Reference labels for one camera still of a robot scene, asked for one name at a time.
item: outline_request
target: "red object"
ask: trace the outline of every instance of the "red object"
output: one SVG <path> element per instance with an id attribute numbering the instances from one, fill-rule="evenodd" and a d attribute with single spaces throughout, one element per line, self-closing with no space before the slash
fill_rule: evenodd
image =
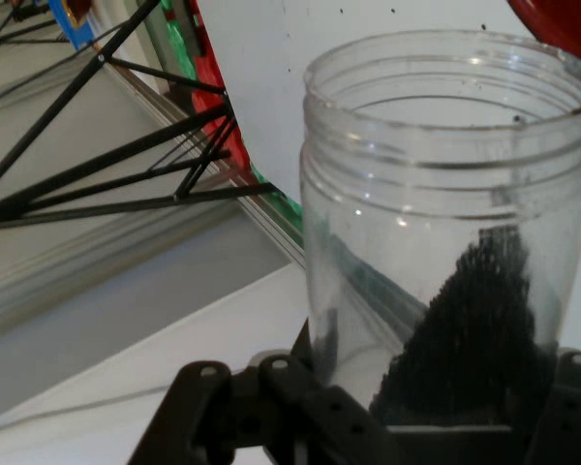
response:
<path id="1" fill-rule="evenodd" d="M 581 58 L 581 0 L 508 0 L 535 37 Z"/>
<path id="2" fill-rule="evenodd" d="M 215 60 L 215 53 L 213 53 L 213 48 L 211 47 L 211 42 L 206 34 L 202 23 L 202 17 L 199 13 L 199 8 L 196 0 L 191 0 L 192 9 L 198 17 L 198 34 L 200 36 L 201 42 L 204 46 L 203 56 L 193 56 L 194 67 L 196 68 L 196 74 L 201 82 L 206 82 L 207 84 L 213 84 L 220 87 L 224 87 L 224 80 L 222 79 L 222 73 Z M 214 95 L 209 92 L 204 92 L 198 90 L 192 93 L 192 103 L 197 112 L 204 111 L 220 105 L 222 103 L 222 98 L 219 95 Z M 204 132 L 211 136 L 217 128 L 222 124 L 222 119 L 213 121 L 212 123 L 204 126 Z M 241 138 L 241 131 L 237 127 L 224 144 L 224 148 L 230 151 L 232 161 L 238 165 L 243 170 L 250 167 L 250 157 L 248 156 L 248 151 L 243 145 L 243 139 Z"/>

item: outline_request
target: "black metal frame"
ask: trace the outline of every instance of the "black metal frame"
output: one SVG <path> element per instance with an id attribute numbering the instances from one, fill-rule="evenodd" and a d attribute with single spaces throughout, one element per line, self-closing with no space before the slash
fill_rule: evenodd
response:
<path id="1" fill-rule="evenodd" d="M 9 22 L 22 22 L 25 19 L 43 15 L 49 12 L 49 5 L 35 5 L 31 3 L 30 5 L 20 5 L 18 7 L 13 7 L 9 11 L 7 17 L 2 21 L 0 24 L 0 33 L 5 28 Z M 44 22 L 40 22 L 39 24 L 35 24 L 34 26 L 24 27 L 22 29 L 18 29 L 16 31 L 10 32 L 8 34 L 0 35 L 0 46 L 3 44 L 66 44 L 69 41 L 59 35 L 56 39 L 18 39 L 18 37 L 25 36 L 31 32 L 38 31 L 40 29 L 45 29 L 46 27 L 53 26 L 56 24 L 54 19 L 50 19 Z"/>
<path id="2" fill-rule="evenodd" d="M 581 353 L 560 358 L 535 432 L 382 427 L 339 387 L 311 373 L 304 326 L 291 356 L 232 376 L 200 361 L 177 374 L 130 465 L 228 465 L 262 446 L 280 465 L 581 465 Z"/>
<path id="3" fill-rule="evenodd" d="M 236 127 L 236 121 L 229 104 L 226 90 L 186 77 L 176 76 L 163 71 L 154 70 L 135 63 L 130 63 L 112 55 L 125 42 L 132 32 L 146 19 L 151 11 L 159 4 L 160 0 L 147 0 L 130 19 L 125 21 L 116 30 L 115 34 L 108 42 L 98 51 L 82 71 L 74 78 L 69 86 L 56 98 L 42 116 L 32 125 L 32 127 L 19 139 L 15 146 L 0 161 L 0 179 L 9 170 L 9 168 L 23 155 L 30 144 L 39 136 L 47 125 L 60 113 L 60 111 L 74 98 L 76 93 L 101 70 L 106 63 L 115 66 L 124 67 L 140 73 L 144 73 L 157 78 L 164 78 L 168 81 L 175 82 L 179 85 L 186 85 L 193 89 L 199 89 L 222 96 L 222 103 L 201 113 L 189 116 L 170 126 L 155 131 L 152 134 L 136 139 L 130 143 L 114 148 L 109 152 L 99 155 L 87 162 L 76 165 L 68 170 L 59 172 L 43 181 L 28 186 L 14 194 L 0 200 L 0 230 L 41 223 L 73 220 L 86 218 L 90 216 L 107 215 L 113 213 L 122 213 L 129 211 L 138 211 L 151 208 L 164 208 L 174 205 L 184 205 L 195 202 L 210 202 L 220 199 L 237 198 L 264 194 L 274 191 L 271 184 L 259 184 L 248 187 L 234 187 L 219 189 L 211 192 L 191 193 L 201 175 L 207 166 L 220 158 L 227 157 L 229 154 L 222 150 L 223 145 L 231 132 Z M 222 124 L 218 130 L 209 138 L 209 141 L 203 146 L 193 142 L 193 137 L 206 124 L 223 118 Z M 163 142 L 185 136 L 169 153 L 165 154 L 162 159 L 156 162 L 148 170 L 124 176 L 108 182 L 103 182 L 82 189 L 77 189 L 66 194 L 52 195 L 56 190 L 61 189 L 69 184 L 81 180 L 95 172 L 101 171 L 107 167 L 127 160 L 144 150 L 155 147 Z M 176 156 L 171 162 L 160 167 L 159 165 L 165 159 L 180 147 L 184 147 L 188 142 L 190 146 L 183 150 L 179 156 Z M 196 153 L 200 150 L 197 158 L 180 161 L 190 153 Z M 63 209 L 59 211 L 36 213 L 51 206 L 71 202 L 75 199 L 84 198 L 116 189 L 145 179 L 162 176 L 170 172 L 188 170 L 181 183 L 172 196 L 140 200 L 124 201 L 120 203 L 102 204 L 84 208 Z"/>

